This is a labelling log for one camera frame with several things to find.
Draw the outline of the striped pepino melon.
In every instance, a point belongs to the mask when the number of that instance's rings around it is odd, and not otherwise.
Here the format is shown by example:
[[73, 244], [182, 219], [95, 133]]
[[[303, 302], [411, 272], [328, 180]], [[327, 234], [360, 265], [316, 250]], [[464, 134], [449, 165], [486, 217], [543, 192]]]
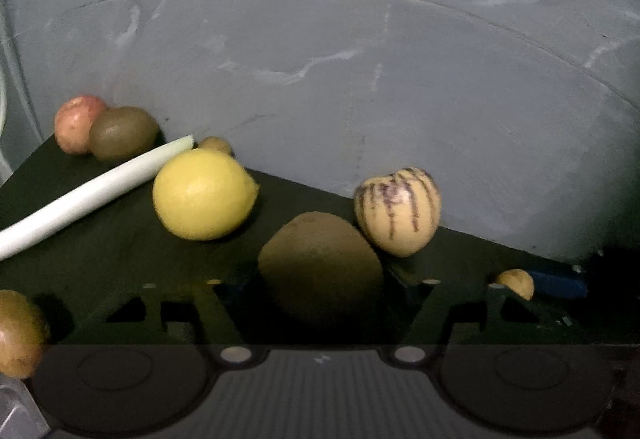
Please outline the striped pepino melon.
[[406, 167], [363, 181], [354, 193], [361, 230], [383, 251], [414, 255], [434, 237], [442, 217], [442, 194], [425, 170]]
[[509, 287], [512, 292], [525, 300], [531, 300], [535, 292], [533, 277], [522, 269], [511, 269], [501, 272], [496, 280], [497, 284]]

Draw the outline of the large brown kiwi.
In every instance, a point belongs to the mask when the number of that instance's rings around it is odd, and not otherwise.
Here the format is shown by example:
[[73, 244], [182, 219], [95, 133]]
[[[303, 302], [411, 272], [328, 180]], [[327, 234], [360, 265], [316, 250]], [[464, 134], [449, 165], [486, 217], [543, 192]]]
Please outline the large brown kiwi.
[[305, 294], [355, 297], [382, 279], [380, 259], [361, 233], [335, 214], [307, 211], [285, 223], [258, 255], [262, 275]]

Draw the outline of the small tan longan fruit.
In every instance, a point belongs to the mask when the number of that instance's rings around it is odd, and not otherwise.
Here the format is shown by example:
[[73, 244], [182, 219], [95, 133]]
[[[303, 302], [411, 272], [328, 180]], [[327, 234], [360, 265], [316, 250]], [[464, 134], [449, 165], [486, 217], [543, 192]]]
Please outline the small tan longan fruit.
[[204, 138], [198, 142], [198, 148], [221, 152], [229, 156], [233, 155], [231, 144], [226, 139], [218, 138], [218, 136], [208, 136]]

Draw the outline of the brown kiwi near leek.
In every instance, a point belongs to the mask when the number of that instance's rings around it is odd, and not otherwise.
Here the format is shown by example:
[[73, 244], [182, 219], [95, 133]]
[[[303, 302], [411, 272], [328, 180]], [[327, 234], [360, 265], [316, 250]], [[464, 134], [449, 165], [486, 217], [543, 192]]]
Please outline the brown kiwi near leek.
[[15, 379], [32, 377], [43, 357], [46, 339], [46, 326], [32, 300], [11, 289], [2, 289], [1, 373]]

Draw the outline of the yellow lemon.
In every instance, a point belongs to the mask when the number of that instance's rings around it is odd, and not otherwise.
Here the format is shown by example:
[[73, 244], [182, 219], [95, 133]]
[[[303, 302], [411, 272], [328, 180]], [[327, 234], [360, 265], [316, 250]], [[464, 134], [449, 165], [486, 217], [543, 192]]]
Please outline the yellow lemon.
[[157, 173], [152, 201], [170, 233], [209, 241], [242, 225], [258, 192], [259, 185], [233, 157], [196, 148], [172, 158]]

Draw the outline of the white leek stalk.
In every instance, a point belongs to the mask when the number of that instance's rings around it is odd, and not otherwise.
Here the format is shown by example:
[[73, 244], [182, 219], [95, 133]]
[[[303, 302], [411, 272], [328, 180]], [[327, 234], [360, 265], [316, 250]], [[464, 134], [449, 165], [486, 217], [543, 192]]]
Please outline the white leek stalk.
[[15, 222], [1, 231], [1, 260], [26, 251], [118, 196], [154, 179], [171, 159], [193, 147], [194, 136], [161, 145], [79, 185]]

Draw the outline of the dark green kiwi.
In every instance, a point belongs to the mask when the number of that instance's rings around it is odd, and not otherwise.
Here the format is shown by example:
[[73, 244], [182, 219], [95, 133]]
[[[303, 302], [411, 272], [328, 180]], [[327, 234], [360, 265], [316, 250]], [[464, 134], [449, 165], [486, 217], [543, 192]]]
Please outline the dark green kiwi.
[[92, 123], [90, 152], [103, 162], [134, 158], [151, 150], [159, 131], [155, 118], [140, 107], [110, 108]]

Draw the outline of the pink red apple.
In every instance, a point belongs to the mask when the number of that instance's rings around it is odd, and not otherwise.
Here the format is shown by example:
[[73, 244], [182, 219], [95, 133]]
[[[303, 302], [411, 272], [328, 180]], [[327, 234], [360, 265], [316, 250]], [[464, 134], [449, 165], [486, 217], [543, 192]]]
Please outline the pink red apple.
[[93, 121], [107, 109], [107, 104], [94, 95], [78, 95], [65, 102], [54, 116], [58, 147], [68, 155], [87, 154]]

